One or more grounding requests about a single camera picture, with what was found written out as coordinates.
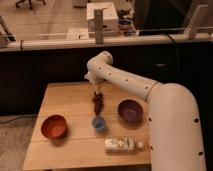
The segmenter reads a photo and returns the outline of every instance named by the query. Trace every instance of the bottle cap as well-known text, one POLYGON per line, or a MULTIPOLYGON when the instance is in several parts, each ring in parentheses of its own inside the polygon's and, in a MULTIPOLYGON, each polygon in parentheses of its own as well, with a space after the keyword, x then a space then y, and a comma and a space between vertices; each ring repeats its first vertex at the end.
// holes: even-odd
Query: bottle cap
POLYGON ((140 150, 142 150, 144 148, 144 144, 143 144, 142 141, 137 143, 137 148, 140 149, 140 150))

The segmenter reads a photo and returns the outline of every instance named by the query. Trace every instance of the purple bowl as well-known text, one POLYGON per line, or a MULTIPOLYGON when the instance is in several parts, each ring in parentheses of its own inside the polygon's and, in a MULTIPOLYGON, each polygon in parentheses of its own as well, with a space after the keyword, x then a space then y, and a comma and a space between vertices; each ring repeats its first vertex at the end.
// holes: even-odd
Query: purple bowl
POLYGON ((129 123, 135 123, 142 120, 143 108, 135 100, 127 99, 118 105, 119 115, 129 123))

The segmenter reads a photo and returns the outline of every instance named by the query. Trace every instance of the chair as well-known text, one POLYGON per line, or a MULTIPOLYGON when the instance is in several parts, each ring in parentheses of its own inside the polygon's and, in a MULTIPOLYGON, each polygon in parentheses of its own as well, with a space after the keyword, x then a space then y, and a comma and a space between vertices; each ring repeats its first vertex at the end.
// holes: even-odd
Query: chair
MULTIPOLYGON (((20 1, 16 2, 16 3, 15 3, 16 8, 19 8, 19 4, 20 4, 20 3, 24 3, 25 1, 26 1, 26 0, 20 0, 20 1)), ((32 9, 33 9, 32 1, 31 1, 31 0, 28 0, 28 1, 29 1, 29 5, 30 5, 29 8, 32 10, 32 9)), ((46 5, 45 0, 37 0, 37 1, 42 1, 43 4, 46 5)))

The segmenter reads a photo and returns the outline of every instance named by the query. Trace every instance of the small cup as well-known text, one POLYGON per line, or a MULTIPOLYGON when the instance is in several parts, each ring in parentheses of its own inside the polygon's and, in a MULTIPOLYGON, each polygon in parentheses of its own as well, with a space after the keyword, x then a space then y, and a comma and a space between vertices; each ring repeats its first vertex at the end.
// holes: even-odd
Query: small cup
POLYGON ((119 115, 129 123, 136 123, 142 120, 143 108, 135 100, 127 99, 118 106, 119 115))
POLYGON ((102 132, 106 128, 106 126, 105 126, 105 120, 101 116, 94 117, 93 120, 92 120, 92 125, 93 125, 93 127, 95 128, 95 130, 97 132, 102 132))
POLYGON ((63 116, 52 115, 46 118, 41 126, 41 133, 48 139, 62 137, 67 131, 67 123, 63 116))

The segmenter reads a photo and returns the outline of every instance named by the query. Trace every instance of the desk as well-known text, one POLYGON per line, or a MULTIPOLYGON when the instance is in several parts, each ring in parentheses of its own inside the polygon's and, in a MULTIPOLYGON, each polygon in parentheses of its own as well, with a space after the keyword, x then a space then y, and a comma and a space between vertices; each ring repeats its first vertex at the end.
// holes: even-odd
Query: desk
POLYGON ((103 83, 102 92, 104 109, 101 115, 106 120, 107 131, 96 133, 91 125, 91 120, 94 117, 91 84, 88 82, 49 84, 23 169, 44 170, 150 164, 146 103, 110 83, 103 83), (143 106, 142 124, 130 126, 118 116, 117 106, 127 98, 137 100, 143 106), (41 135, 42 122, 52 114, 61 114, 66 118, 69 126, 66 138, 50 141, 41 135), (142 140, 145 148, 133 154, 109 155, 104 151, 106 137, 131 137, 138 141, 142 140))

